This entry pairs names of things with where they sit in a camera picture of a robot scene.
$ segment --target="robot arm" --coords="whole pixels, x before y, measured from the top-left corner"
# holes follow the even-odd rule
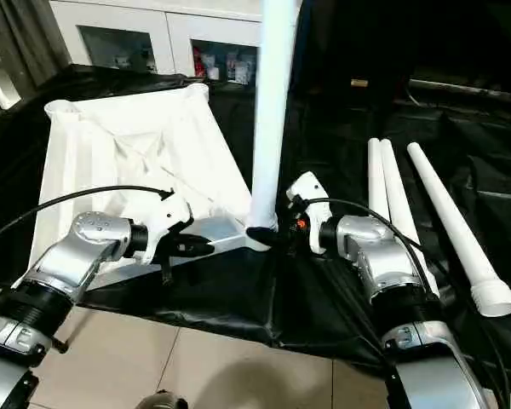
[[[294,203],[326,198],[312,172],[288,190]],[[375,328],[392,370],[388,373],[391,409],[489,408],[479,382],[447,324],[439,299],[424,288],[405,247],[387,226],[367,216],[333,216],[328,204],[304,206],[312,252],[328,251],[359,272],[376,317]]]
[[[162,201],[144,225],[100,212],[78,215],[66,237],[0,294],[0,409],[27,407],[38,383],[30,368],[42,362],[103,262],[134,257],[148,264],[161,238],[191,222],[178,194]]]

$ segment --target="gray curtain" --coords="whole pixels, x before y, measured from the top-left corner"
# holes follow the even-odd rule
[[[69,64],[48,0],[0,0],[0,58],[21,97]]]

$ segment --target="black tarp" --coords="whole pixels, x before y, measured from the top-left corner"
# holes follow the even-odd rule
[[[49,134],[43,113],[46,102],[181,85],[177,78],[73,66],[40,95],[2,116],[0,226],[37,203]],[[248,185],[254,99],[253,90],[221,87],[213,89],[210,97],[212,112]],[[292,98],[284,132],[278,212],[284,205],[285,188],[306,170],[316,174],[331,197],[365,202],[366,142],[373,120],[353,97],[344,103],[321,97]],[[410,141],[421,143],[496,271],[511,285],[511,120],[488,112],[396,106],[382,125],[382,137],[393,141],[422,243],[448,262],[451,272],[468,288],[405,156]],[[24,272],[32,229],[33,221],[0,239],[0,286]],[[149,274],[91,291],[83,305],[340,358],[377,371],[378,359],[349,324],[355,312],[327,279],[329,271],[340,276],[345,287],[359,289],[355,272],[341,260],[242,249],[174,268],[172,285],[162,286],[158,274]],[[446,314],[462,350],[491,360],[461,301],[453,301]],[[511,376],[511,315],[488,321],[496,330],[496,342]]]

